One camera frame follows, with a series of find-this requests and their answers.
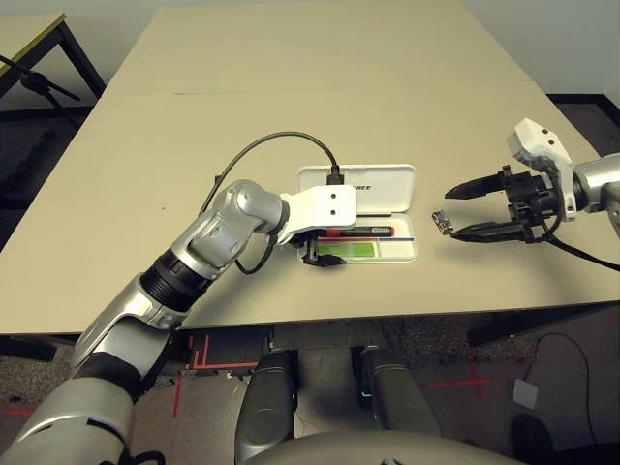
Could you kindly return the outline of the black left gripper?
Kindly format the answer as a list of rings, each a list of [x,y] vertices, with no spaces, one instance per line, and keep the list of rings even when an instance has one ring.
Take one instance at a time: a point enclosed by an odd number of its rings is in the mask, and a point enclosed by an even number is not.
[[[319,267],[335,267],[343,265],[346,261],[338,256],[326,254],[319,255],[317,252],[318,245],[318,233],[317,232],[302,232],[297,236],[299,250],[301,251],[301,261],[304,264],[309,264]]]

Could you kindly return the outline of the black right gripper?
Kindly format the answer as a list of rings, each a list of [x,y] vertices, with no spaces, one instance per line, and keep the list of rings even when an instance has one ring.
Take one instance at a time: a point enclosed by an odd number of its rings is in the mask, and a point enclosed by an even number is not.
[[[492,175],[461,183],[445,193],[447,200],[469,200],[503,191],[511,222],[485,222],[462,228],[449,236],[464,242],[542,243],[553,238],[562,222],[563,196],[555,172],[513,173],[510,165]]]

